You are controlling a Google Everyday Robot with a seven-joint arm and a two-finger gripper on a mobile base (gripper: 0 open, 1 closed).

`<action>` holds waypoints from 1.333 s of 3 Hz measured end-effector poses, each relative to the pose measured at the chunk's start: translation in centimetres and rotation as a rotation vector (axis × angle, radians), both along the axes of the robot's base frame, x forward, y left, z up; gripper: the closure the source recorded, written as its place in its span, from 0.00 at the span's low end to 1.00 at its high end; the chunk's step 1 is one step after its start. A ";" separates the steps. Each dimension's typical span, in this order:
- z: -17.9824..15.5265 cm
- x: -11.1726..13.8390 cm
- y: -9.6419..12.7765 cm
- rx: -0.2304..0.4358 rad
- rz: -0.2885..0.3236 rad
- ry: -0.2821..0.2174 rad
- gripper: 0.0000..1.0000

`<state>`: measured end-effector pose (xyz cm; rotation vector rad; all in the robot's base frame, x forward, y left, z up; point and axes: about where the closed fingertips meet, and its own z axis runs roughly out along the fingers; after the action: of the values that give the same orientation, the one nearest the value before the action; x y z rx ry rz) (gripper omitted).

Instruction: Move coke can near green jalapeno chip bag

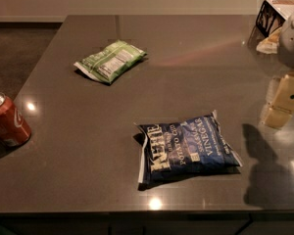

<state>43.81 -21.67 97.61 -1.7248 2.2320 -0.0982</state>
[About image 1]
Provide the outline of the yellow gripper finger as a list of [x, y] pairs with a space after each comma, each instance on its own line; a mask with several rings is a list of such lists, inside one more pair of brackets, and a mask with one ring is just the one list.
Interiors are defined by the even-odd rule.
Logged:
[[268, 92], [267, 92], [267, 96], [266, 96], [266, 100], [268, 103], [271, 103], [272, 100], [274, 99], [274, 96], [277, 92], [277, 88], [280, 82], [280, 78], [279, 77], [273, 77], [270, 82], [269, 82], [269, 87], [268, 87]]
[[266, 102], [263, 110], [264, 125], [280, 129], [294, 115], [294, 75], [280, 77], [277, 92], [271, 103]]

